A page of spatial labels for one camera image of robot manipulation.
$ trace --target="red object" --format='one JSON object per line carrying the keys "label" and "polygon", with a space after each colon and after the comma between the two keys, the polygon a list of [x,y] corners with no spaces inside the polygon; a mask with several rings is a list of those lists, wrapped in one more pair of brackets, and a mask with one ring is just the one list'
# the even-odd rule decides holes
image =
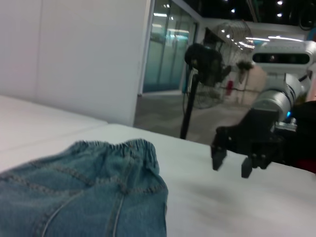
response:
{"label": "red object", "polygon": [[316,160],[302,159],[296,162],[295,167],[316,174]]}
{"label": "red object", "polygon": [[234,82],[232,80],[230,80],[226,86],[226,95],[231,95],[232,90],[233,90],[233,86],[234,86]]}

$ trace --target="ceiling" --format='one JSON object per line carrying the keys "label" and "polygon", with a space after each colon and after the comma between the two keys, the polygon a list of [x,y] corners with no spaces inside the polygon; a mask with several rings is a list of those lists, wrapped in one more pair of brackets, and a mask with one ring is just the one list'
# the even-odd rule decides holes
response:
{"label": "ceiling", "polygon": [[[184,0],[202,17],[254,21],[246,0]],[[305,0],[250,0],[258,22],[298,26]]]}

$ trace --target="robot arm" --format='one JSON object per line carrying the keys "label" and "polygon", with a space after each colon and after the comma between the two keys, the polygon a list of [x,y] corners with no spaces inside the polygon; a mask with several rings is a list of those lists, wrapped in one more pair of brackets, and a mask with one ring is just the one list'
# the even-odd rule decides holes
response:
{"label": "robot arm", "polygon": [[277,132],[296,131],[295,121],[284,120],[311,87],[306,73],[316,69],[316,43],[264,43],[254,50],[252,59],[267,72],[266,85],[243,120],[219,127],[211,145],[214,170],[222,165],[227,150],[247,155],[241,166],[243,178],[253,168],[266,169],[272,161],[282,160],[283,138]]}

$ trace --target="elastic waistband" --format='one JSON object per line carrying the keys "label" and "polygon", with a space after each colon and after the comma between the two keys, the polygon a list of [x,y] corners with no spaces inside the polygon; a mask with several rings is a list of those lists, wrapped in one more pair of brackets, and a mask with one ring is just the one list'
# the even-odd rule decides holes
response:
{"label": "elastic waistband", "polygon": [[147,165],[151,164],[158,167],[156,150],[152,143],[144,139],[129,140],[120,144],[111,144],[101,141],[78,141],[71,145],[65,152],[79,152],[87,148],[112,151],[122,153],[130,152],[131,156],[142,159]]}

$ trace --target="glass wall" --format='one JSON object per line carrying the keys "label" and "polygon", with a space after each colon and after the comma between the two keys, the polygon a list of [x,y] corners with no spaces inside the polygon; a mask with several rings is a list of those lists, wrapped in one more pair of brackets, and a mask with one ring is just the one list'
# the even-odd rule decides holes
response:
{"label": "glass wall", "polygon": [[170,0],[156,0],[143,92],[180,88],[193,18]]}

